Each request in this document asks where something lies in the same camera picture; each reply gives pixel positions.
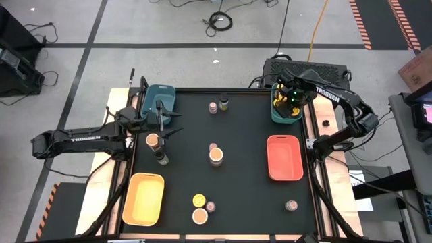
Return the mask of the large tan-lid spice jar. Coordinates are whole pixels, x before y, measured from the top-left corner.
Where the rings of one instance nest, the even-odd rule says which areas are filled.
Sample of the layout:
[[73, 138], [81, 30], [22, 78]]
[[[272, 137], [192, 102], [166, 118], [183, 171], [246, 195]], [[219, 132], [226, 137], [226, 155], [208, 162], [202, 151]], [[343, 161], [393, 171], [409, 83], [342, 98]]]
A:
[[210, 163], [214, 167], [219, 167], [223, 163], [223, 151], [220, 148], [212, 148], [209, 151]]
[[203, 225], [208, 220], [208, 213], [204, 208], [197, 208], [192, 213], [192, 220], [197, 225]]
[[147, 146], [153, 151], [157, 152], [162, 149], [161, 145], [159, 144], [159, 135], [156, 133], [149, 134], [146, 137], [146, 144]]

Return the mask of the black orange-striped floor mat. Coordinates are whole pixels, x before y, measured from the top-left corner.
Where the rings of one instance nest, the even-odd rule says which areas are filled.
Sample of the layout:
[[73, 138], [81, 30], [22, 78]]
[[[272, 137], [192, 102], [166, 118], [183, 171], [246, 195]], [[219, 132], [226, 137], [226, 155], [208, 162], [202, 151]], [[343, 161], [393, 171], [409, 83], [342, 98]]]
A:
[[432, 45], [432, 0], [349, 0], [369, 50], [413, 50]]
[[84, 200], [83, 183], [60, 182], [53, 185], [47, 206], [36, 232], [36, 240], [73, 238]]

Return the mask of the black frame strut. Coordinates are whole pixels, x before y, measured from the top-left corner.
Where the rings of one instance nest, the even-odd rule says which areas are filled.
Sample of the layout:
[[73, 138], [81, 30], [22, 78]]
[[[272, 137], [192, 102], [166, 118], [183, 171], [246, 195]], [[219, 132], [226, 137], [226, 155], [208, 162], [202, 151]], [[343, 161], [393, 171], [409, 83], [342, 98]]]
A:
[[130, 173], [130, 164], [130, 160], [127, 160], [121, 184], [115, 191], [114, 195], [108, 200], [107, 204], [105, 205], [99, 216], [93, 221], [90, 227], [81, 234], [82, 238], [96, 235], [100, 227], [103, 225], [105, 219], [111, 214], [111, 210], [120, 198], [120, 196], [126, 191], [128, 185], [128, 176]]
[[361, 235], [357, 234], [350, 225], [345, 221], [345, 219], [342, 217], [342, 215], [339, 213], [339, 211], [336, 209], [334, 204], [330, 201], [330, 199], [327, 197], [324, 189], [321, 187], [317, 175], [316, 175], [316, 169], [312, 170], [312, 181], [313, 185], [317, 191], [317, 194], [319, 198], [324, 202], [325, 206], [327, 207], [329, 214], [333, 217], [335, 222], [340, 226], [341, 230], [344, 232], [345, 236], [347, 238], [362, 238]]

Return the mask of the blue plastic bin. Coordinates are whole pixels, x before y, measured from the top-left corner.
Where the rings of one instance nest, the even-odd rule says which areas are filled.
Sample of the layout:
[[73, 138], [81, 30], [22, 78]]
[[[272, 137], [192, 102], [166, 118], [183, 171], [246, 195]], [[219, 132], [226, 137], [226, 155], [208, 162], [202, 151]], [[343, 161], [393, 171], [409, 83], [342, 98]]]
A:
[[145, 118], [148, 112], [156, 112], [156, 101], [161, 100], [168, 111], [173, 111], [176, 100], [176, 89], [173, 86], [162, 84], [150, 85], [144, 96], [144, 103], [141, 109], [141, 118]]

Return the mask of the teal green plastic bin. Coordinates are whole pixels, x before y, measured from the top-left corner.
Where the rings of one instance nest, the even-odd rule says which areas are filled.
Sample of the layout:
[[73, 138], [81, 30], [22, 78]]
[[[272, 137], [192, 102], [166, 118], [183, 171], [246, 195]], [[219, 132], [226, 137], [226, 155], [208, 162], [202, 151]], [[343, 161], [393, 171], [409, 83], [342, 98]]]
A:
[[273, 105], [273, 97], [275, 95], [275, 92], [277, 90], [277, 84], [274, 84], [271, 87], [271, 119], [278, 124], [293, 124], [294, 122], [298, 121], [303, 116], [303, 109], [298, 109], [298, 114], [294, 117], [289, 118], [283, 118], [275, 109]]

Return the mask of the black metal beam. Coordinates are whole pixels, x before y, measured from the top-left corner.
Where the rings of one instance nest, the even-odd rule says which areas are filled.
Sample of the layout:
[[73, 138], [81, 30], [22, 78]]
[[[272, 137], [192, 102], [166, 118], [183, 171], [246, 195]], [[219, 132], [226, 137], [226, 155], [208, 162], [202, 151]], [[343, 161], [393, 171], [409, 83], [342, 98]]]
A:
[[416, 183], [410, 170], [395, 173], [371, 182], [362, 182], [352, 188], [356, 200], [414, 189], [416, 189]]

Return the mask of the brown cardboard box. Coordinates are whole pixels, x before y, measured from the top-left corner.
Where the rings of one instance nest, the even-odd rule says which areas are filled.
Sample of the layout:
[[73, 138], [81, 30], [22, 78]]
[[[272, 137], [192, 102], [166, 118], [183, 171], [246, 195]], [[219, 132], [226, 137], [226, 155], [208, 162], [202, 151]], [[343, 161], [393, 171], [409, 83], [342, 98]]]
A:
[[432, 81], [432, 45], [398, 70], [412, 92]]

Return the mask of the coral red plastic bin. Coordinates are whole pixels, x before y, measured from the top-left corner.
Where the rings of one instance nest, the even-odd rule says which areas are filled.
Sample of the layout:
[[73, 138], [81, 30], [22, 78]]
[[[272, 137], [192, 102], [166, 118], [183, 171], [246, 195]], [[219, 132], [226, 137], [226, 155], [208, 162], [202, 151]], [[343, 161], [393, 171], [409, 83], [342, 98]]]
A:
[[267, 167], [275, 181], [298, 181], [304, 176], [300, 143], [291, 135], [272, 135], [267, 139]]

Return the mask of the white paper sheet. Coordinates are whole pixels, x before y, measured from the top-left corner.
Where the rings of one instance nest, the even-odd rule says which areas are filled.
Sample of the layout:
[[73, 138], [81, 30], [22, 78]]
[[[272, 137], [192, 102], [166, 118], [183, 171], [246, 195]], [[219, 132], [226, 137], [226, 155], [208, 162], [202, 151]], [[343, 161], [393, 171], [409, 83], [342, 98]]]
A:
[[[350, 183], [352, 187], [359, 186], [365, 182], [365, 174], [362, 170], [349, 170]], [[372, 212], [373, 204], [370, 198], [356, 200], [357, 211]]]

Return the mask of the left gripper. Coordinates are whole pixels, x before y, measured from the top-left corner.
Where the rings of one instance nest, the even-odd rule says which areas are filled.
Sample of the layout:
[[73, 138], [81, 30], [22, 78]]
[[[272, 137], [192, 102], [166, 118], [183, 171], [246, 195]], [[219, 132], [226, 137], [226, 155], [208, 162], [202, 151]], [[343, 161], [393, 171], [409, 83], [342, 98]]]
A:
[[157, 101], [156, 112], [148, 112], [145, 118], [141, 118], [137, 110], [132, 107], [126, 107], [116, 112], [116, 121], [124, 127], [130, 134], [156, 133], [159, 135], [159, 144], [165, 146], [164, 138], [169, 138], [183, 128], [164, 129], [164, 117], [179, 117], [180, 113], [164, 111], [164, 105]]

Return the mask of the black equipment cart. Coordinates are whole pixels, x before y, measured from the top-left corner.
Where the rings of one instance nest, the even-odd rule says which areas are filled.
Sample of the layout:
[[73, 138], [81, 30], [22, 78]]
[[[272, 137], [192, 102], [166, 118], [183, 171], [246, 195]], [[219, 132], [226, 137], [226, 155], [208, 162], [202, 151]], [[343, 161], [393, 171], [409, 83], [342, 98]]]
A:
[[38, 95], [45, 77], [36, 69], [43, 44], [0, 5], [0, 52], [9, 50], [20, 58], [17, 69], [0, 63], [0, 97]]

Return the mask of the grey electronic box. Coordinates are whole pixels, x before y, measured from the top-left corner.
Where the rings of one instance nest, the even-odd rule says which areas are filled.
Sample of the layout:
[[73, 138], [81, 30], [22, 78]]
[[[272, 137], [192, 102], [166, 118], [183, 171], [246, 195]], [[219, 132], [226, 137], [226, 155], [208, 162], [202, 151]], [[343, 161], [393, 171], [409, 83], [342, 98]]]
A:
[[6, 63], [11, 68], [17, 69], [20, 64], [20, 58], [9, 50], [4, 49], [0, 52], [0, 63]]

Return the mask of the grey table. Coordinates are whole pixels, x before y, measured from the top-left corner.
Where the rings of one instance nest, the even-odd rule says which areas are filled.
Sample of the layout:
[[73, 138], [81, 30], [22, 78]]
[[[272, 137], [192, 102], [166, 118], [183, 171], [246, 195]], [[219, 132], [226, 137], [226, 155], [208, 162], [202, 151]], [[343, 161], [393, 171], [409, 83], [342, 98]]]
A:
[[411, 109], [400, 95], [390, 96], [389, 103], [417, 190], [423, 195], [432, 196], [432, 155], [427, 155], [422, 150], [422, 143], [416, 139]]

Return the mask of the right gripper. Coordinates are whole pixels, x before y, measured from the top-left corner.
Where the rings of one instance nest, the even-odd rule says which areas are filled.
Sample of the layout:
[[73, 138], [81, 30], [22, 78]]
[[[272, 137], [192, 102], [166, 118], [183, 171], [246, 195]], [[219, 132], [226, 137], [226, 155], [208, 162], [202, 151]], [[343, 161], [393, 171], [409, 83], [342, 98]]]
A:
[[[299, 102], [311, 102], [317, 97], [313, 86], [288, 69], [280, 71], [277, 76], [277, 84], [283, 85], [279, 95], [287, 97], [286, 102], [291, 102], [291, 110], [299, 109]], [[282, 104], [282, 114], [284, 117], [290, 116], [290, 104]]]

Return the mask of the black table mat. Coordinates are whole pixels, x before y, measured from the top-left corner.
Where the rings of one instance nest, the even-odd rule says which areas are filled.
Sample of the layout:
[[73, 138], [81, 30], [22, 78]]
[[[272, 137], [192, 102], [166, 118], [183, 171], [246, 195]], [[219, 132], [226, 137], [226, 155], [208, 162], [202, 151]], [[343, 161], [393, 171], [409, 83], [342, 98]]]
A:
[[[125, 225], [125, 233], [139, 234], [307, 234], [317, 229], [313, 197], [307, 177], [293, 182], [272, 180], [267, 167], [267, 139], [291, 135], [302, 139], [301, 122], [277, 124], [271, 119], [267, 93], [231, 93], [227, 111], [211, 114], [209, 103], [217, 93], [179, 92], [171, 120], [183, 128], [167, 141], [169, 163], [160, 165], [145, 143], [137, 141], [134, 171], [155, 173], [165, 180], [161, 213], [150, 227]], [[223, 163], [214, 167], [209, 145], [223, 151]], [[197, 225], [192, 213], [195, 194], [216, 209]], [[287, 211], [289, 200], [298, 208]]]

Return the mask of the black monitor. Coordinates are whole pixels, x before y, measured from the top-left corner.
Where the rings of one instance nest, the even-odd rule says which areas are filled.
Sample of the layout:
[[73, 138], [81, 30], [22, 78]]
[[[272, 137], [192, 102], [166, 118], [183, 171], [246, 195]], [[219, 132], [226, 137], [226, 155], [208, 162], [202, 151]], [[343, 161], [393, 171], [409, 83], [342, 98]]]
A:
[[408, 95], [405, 103], [411, 108], [416, 138], [425, 142], [432, 138], [432, 81]]

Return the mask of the yellow plastic bin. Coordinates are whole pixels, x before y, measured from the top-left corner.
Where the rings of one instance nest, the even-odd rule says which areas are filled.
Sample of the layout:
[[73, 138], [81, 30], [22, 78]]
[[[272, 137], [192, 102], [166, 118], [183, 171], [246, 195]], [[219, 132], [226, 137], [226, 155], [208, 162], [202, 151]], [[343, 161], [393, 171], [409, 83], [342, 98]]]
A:
[[128, 225], [150, 227], [159, 220], [165, 180], [159, 174], [135, 173], [128, 186], [122, 220]]

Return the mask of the black perforated computer case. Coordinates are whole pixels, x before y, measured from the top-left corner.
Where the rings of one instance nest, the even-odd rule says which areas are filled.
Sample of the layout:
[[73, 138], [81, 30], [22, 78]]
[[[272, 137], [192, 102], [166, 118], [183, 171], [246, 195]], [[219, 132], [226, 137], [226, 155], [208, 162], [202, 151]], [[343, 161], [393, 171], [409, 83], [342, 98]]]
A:
[[292, 61], [287, 55], [277, 55], [266, 59], [263, 66], [263, 77], [259, 80], [259, 87], [271, 88], [277, 82], [278, 73], [284, 69], [288, 69], [296, 76], [307, 70], [314, 70], [324, 81], [341, 88], [350, 89], [351, 72], [345, 65]]

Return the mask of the black keyboard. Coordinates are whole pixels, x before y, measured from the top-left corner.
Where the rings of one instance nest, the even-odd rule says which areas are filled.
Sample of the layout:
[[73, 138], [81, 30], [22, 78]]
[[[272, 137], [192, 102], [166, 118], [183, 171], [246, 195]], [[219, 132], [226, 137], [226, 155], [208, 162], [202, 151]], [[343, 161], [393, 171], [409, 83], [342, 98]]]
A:
[[418, 195], [418, 202], [421, 211], [425, 214], [423, 221], [428, 234], [432, 234], [432, 196]]

